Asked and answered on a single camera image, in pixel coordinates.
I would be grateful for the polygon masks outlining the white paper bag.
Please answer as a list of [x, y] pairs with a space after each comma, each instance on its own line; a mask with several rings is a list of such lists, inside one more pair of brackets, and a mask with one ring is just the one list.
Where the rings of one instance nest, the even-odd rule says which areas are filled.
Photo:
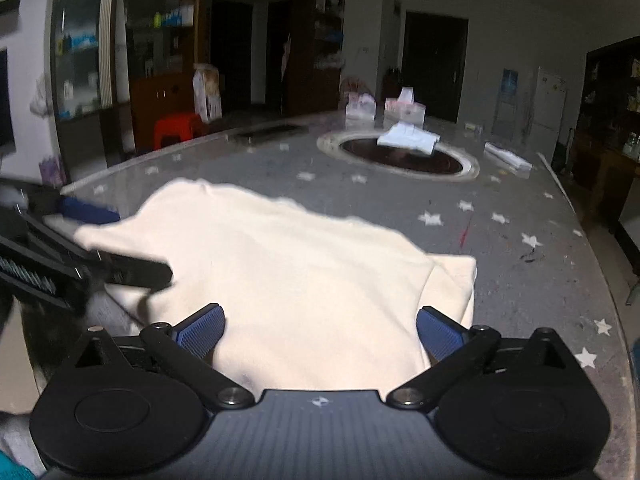
[[219, 72], [209, 64], [195, 64], [193, 76], [194, 110], [203, 124], [222, 117]]

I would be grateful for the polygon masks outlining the white refrigerator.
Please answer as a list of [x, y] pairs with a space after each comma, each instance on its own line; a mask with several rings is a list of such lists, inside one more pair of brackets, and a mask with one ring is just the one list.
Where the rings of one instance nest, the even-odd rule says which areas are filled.
[[530, 108], [526, 144], [552, 161], [559, 141], [567, 95], [566, 81], [539, 67]]

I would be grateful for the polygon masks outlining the water dispenser with blue bottle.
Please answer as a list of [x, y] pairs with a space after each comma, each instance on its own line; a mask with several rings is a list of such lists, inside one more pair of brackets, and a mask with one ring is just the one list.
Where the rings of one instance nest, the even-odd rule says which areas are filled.
[[512, 140], [518, 121], [518, 72], [505, 68], [502, 72], [495, 107], [492, 134]]

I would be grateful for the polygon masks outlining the pink tissue box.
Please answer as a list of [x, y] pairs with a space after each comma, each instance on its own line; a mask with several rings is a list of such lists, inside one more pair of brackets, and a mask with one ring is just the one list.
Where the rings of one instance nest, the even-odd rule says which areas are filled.
[[396, 122], [422, 125], [425, 119], [425, 106], [414, 100], [413, 88], [404, 87], [396, 99], [386, 99], [384, 117]]

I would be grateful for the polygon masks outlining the round black induction cooktop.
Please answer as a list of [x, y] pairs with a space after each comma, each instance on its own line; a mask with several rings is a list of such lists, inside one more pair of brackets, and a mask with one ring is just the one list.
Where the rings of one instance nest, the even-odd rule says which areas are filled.
[[414, 180], [471, 182], [480, 175], [480, 163], [462, 148], [437, 142], [426, 154], [378, 145], [380, 135], [373, 130], [333, 131], [318, 137], [317, 148], [342, 162]]

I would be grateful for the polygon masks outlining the dark wooden side table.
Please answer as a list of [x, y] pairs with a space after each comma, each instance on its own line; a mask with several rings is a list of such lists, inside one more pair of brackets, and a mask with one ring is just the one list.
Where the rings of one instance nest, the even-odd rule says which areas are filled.
[[620, 221], [631, 185], [639, 177], [639, 162], [614, 148], [600, 157], [596, 183], [589, 201], [591, 218], [612, 228]]

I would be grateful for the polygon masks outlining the red plastic stool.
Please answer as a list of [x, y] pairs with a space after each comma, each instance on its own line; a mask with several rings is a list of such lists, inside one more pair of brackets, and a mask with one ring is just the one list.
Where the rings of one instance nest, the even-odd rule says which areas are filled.
[[153, 150], [163, 148], [168, 139], [177, 139], [179, 143], [191, 141], [202, 133], [203, 127], [201, 117], [195, 113], [174, 113], [157, 119], [153, 129]]

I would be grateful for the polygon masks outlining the dark wooden door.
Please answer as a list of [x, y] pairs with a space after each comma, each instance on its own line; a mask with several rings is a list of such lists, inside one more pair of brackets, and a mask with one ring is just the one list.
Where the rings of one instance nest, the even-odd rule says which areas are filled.
[[405, 14], [401, 76], [425, 115], [456, 122], [464, 77], [469, 20], [414, 12]]

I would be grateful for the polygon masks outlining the black smartphone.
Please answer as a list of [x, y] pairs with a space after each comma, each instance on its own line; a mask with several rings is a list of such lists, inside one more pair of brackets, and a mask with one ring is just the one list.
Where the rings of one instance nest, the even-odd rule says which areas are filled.
[[236, 144], [255, 146], [258, 144], [289, 138], [290, 136], [297, 136], [298, 134], [304, 134], [307, 131], [308, 129], [301, 125], [283, 124], [243, 131], [232, 136], [232, 141]]

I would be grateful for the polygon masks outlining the cream beige sweater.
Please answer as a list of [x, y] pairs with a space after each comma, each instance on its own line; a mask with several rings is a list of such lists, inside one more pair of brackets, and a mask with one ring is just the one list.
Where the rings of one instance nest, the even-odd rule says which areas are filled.
[[226, 328], [214, 367], [255, 394], [389, 393], [430, 365], [421, 308], [463, 326], [473, 319], [474, 258], [428, 254], [382, 226], [233, 185], [172, 180], [133, 216], [74, 237], [170, 266], [171, 284], [154, 294], [110, 288], [144, 322], [175, 324], [219, 304]]

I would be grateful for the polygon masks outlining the small pink white box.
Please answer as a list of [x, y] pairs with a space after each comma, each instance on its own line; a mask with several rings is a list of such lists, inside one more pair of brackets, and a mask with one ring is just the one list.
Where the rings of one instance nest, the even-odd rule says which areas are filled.
[[356, 120], [375, 120], [376, 102], [369, 93], [348, 92], [346, 117]]

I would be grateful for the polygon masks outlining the white remote control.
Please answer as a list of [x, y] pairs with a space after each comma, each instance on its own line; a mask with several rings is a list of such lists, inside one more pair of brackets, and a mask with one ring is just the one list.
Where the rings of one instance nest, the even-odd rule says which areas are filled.
[[485, 143], [484, 151], [488, 154], [491, 154], [492, 156], [497, 157], [514, 170], [530, 171], [533, 168], [533, 165], [526, 159], [521, 158], [521, 156], [518, 156], [517, 154], [512, 153], [509, 150], [499, 148], [497, 145], [490, 142]]

